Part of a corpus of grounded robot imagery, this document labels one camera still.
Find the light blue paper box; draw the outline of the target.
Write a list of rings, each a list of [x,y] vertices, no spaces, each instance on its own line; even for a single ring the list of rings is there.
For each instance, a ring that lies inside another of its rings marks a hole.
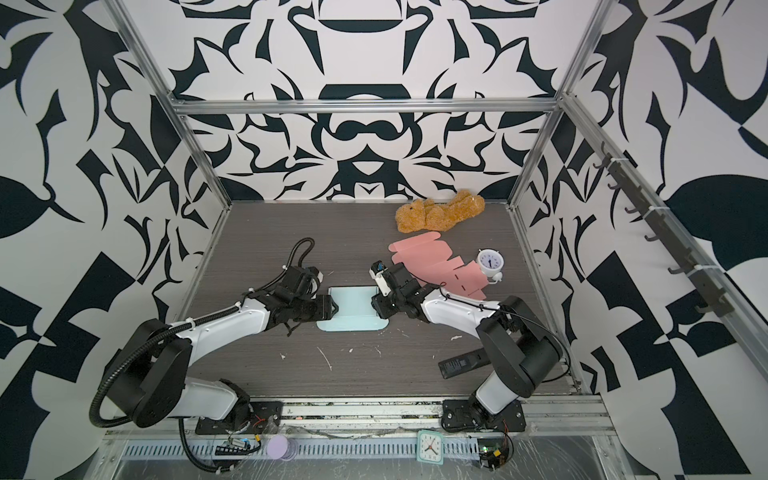
[[[330,320],[317,327],[324,332],[380,331],[389,325],[372,307],[372,298],[379,293],[376,286],[330,287],[328,294],[338,306]]]

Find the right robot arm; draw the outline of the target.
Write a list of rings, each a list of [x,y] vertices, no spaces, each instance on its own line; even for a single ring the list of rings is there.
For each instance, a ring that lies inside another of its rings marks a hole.
[[[568,351],[519,297],[502,302],[475,301],[420,280],[404,264],[377,261],[370,276],[379,292],[371,299],[379,317],[402,313],[477,338],[492,373],[470,396],[469,406],[482,417],[499,416],[514,401],[530,397]]]

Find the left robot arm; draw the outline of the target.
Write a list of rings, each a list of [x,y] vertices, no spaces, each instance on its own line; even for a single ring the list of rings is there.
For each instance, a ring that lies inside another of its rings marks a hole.
[[[170,324],[141,323],[106,368],[89,406],[90,423],[100,429],[146,428],[174,419],[184,454],[197,469],[217,475],[232,471],[232,464],[206,463],[193,453],[186,420],[209,420],[228,435],[239,435],[260,419],[240,386],[227,379],[195,379],[188,370],[243,338],[279,326],[293,332],[302,323],[332,319],[339,307],[321,293],[319,269],[304,263],[314,246],[311,237],[298,240],[275,278],[249,289],[231,306]]]

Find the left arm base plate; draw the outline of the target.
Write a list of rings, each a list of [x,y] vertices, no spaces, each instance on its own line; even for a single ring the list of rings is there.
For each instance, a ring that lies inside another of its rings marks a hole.
[[[197,435],[262,435],[279,430],[284,404],[280,401],[256,401],[248,406],[235,405],[223,420],[200,419],[195,427]]]

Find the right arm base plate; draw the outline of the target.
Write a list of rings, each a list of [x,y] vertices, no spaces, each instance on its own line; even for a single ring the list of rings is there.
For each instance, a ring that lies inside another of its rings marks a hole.
[[[524,432],[527,428],[522,405],[514,400],[501,412],[492,414],[474,398],[444,400],[440,426],[449,433],[460,432]]]

